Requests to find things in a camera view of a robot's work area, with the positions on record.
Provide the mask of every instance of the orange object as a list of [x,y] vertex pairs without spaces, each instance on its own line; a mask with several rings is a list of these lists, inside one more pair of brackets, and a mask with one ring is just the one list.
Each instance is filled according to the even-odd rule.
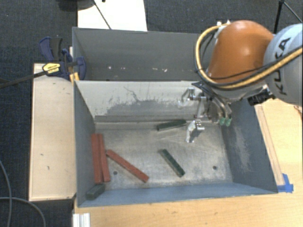
[[100,147],[99,147],[99,139],[97,134],[91,135],[91,147],[92,147],[92,155],[93,155],[94,180],[95,180],[95,184],[100,184],[103,183],[103,175],[101,170]]
[[108,169],[108,164],[107,164],[103,135],[97,134],[97,136],[98,136],[98,143],[99,143],[99,150],[100,150],[101,171],[102,171],[102,175],[103,175],[103,181],[106,183],[106,182],[110,182],[110,174],[109,174],[109,169]]
[[229,77],[263,66],[265,50],[273,35],[262,25],[239,20],[225,27],[218,35],[208,67],[208,76],[216,82],[233,82],[254,71]]
[[112,150],[107,150],[106,154],[108,157],[116,161],[120,166],[124,167],[127,171],[139,178],[141,181],[148,181],[149,177],[145,173],[143,173],[138,168],[130,164],[128,161],[120,157],[117,153],[113,152]]

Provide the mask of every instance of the gray bin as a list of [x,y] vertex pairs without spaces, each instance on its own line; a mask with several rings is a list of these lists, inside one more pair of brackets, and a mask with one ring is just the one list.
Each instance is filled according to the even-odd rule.
[[[88,67],[86,80],[74,86],[80,207],[277,192],[256,112],[246,100],[232,104],[230,127],[205,123],[194,143],[185,142],[186,127],[156,131],[161,122],[193,120],[197,102],[180,107],[178,101],[198,80],[193,58],[197,36],[73,28],[73,55],[84,56]],[[111,182],[103,194],[87,200],[85,194],[94,186],[93,133],[102,133],[106,149],[146,173],[148,182],[108,159]],[[163,148],[184,176],[164,161],[158,153]]]

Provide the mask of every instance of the black carpet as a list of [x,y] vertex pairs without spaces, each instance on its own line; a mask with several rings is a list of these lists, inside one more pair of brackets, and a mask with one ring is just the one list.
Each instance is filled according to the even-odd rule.
[[[302,0],[286,0],[302,19]],[[150,31],[200,33],[217,21],[250,19],[273,31],[278,0],[144,0]],[[71,45],[76,2],[70,0],[0,0],[0,78],[13,80],[32,73],[43,60],[37,43],[46,36],[63,37]],[[285,7],[278,30],[298,23]],[[14,197],[27,198],[31,124],[31,83],[0,89],[0,160],[9,175]],[[0,172],[0,197],[8,196]],[[8,201],[0,201],[0,226],[6,226]],[[71,225],[71,201],[40,202],[47,226]],[[11,226],[42,226],[29,206],[13,204]]]

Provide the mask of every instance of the red wooden block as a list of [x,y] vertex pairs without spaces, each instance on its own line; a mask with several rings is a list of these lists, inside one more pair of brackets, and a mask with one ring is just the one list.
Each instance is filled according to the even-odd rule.
[[106,154],[112,160],[116,161],[120,166],[124,167],[127,171],[129,171],[134,176],[138,177],[141,181],[147,182],[149,177],[140,171],[138,168],[130,164],[128,161],[120,157],[117,153],[113,152],[112,150],[107,150]]
[[107,164],[107,158],[106,158],[106,153],[105,153],[105,146],[104,146],[104,141],[103,141],[103,135],[102,134],[98,134],[98,139],[99,139],[101,171],[102,171],[102,175],[103,175],[103,181],[104,182],[110,182],[110,174],[109,174],[109,169],[108,169],[108,164]]
[[100,184],[103,183],[103,175],[101,171],[99,139],[96,134],[91,135],[91,147],[93,153],[94,180],[95,184]]

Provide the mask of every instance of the yellow cable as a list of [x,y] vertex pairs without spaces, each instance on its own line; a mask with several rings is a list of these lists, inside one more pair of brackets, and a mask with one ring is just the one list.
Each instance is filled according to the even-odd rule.
[[201,42],[203,40],[203,38],[210,32],[220,28],[221,26],[227,26],[229,24],[222,24],[222,25],[218,25],[218,26],[213,26],[207,30],[205,30],[198,38],[197,43],[196,43],[196,50],[195,50],[195,57],[196,57],[196,64],[198,67],[198,70],[200,71],[202,77],[204,77],[204,79],[206,79],[208,82],[211,82],[213,84],[215,84],[217,87],[222,88],[222,89],[236,89],[238,87],[243,87],[246,86],[250,83],[254,83],[257,82],[258,80],[263,79],[264,77],[266,77],[267,75],[269,75],[270,73],[274,72],[275,70],[281,68],[282,66],[284,66],[285,64],[287,64],[288,62],[290,62],[291,60],[293,60],[294,58],[296,58],[297,56],[299,56],[300,54],[302,54],[302,48],[296,50],[295,52],[291,53],[290,55],[286,56],[285,58],[283,58],[281,61],[279,61],[278,63],[272,65],[270,68],[266,69],[265,71],[259,73],[256,76],[253,76],[249,79],[246,79],[242,82],[238,82],[235,84],[231,84],[231,85],[225,85],[223,86],[222,83],[217,83],[214,80],[212,80],[210,77],[208,77],[208,75],[204,72],[202,65],[201,65],[201,60],[200,60],[200,47],[201,47]]

